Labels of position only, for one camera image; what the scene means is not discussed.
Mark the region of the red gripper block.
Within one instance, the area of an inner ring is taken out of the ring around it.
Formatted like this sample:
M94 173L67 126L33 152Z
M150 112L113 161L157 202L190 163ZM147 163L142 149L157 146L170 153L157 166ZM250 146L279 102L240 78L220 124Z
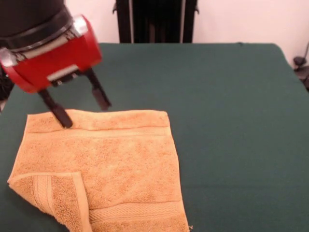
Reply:
M67 74L86 70L84 74L92 85L97 104L102 111L108 110L112 104L91 68L101 59L94 31L82 14L73 18L68 31L46 45L22 53L0 50L1 67L12 82L25 92L38 92L63 128L70 128L73 122L45 88Z

